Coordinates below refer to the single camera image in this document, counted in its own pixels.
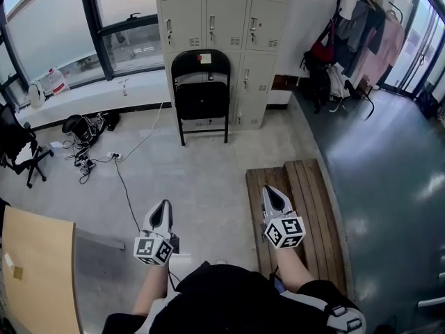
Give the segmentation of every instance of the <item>person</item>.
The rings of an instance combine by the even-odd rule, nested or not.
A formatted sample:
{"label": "person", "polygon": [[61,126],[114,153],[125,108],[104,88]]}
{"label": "person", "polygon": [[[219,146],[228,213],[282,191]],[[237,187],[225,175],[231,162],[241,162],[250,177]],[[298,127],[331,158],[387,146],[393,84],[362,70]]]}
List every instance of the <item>person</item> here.
{"label": "person", "polygon": [[[293,248],[277,249],[275,254],[286,289],[282,295],[260,273],[205,262],[178,284],[174,294],[166,297],[167,263],[149,268],[133,314],[108,316],[102,333],[135,333],[147,316],[154,318],[151,334],[336,333],[329,323],[342,315],[339,308],[347,308],[359,318],[355,322],[358,326],[349,327],[353,320],[349,321],[345,324],[348,330],[340,333],[365,333],[364,317],[355,304],[331,282],[314,280]],[[324,305],[315,308],[311,303]]]}

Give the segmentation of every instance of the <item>white cube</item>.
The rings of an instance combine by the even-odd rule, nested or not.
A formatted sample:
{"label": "white cube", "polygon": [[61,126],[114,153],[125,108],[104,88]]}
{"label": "white cube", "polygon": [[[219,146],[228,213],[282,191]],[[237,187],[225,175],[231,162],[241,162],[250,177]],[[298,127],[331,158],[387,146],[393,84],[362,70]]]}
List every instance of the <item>white cube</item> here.
{"label": "white cube", "polygon": [[300,216],[273,219],[264,234],[275,248],[295,248],[306,235],[305,224]]}
{"label": "white cube", "polygon": [[144,264],[163,266],[173,252],[163,237],[136,237],[134,239],[133,256]]}

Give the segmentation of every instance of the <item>sliding glass door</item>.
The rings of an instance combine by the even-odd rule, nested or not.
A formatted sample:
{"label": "sliding glass door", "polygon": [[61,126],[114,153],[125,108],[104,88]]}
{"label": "sliding glass door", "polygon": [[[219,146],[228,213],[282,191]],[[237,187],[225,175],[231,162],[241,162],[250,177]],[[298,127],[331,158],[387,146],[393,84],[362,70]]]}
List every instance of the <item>sliding glass door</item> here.
{"label": "sliding glass door", "polygon": [[414,98],[444,34],[445,24],[429,0],[419,0],[402,52],[383,88]]}

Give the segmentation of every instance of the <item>wooden bench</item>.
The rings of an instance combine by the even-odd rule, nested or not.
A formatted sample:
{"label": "wooden bench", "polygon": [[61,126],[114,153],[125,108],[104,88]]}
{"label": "wooden bench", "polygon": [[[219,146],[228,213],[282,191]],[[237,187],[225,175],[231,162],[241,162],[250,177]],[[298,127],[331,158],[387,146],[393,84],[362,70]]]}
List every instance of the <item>wooden bench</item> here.
{"label": "wooden bench", "polygon": [[268,278],[277,268],[273,246],[263,239],[259,227],[263,223],[261,189],[268,184],[286,194],[303,218],[306,236],[296,251],[309,272],[317,279],[330,280],[347,295],[337,226],[317,160],[286,162],[283,168],[248,170],[246,181],[260,273]]}

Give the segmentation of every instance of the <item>window sill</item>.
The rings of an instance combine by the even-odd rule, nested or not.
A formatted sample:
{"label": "window sill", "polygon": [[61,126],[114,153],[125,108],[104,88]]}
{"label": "window sill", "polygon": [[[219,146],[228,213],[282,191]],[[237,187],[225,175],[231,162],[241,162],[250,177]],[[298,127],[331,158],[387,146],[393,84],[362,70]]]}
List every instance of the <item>window sill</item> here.
{"label": "window sill", "polygon": [[50,97],[39,109],[29,106],[21,110],[16,117],[22,124],[29,122],[32,127],[41,127],[73,114],[97,113],[170,101],[165,70],[157,70],[71,89]]}

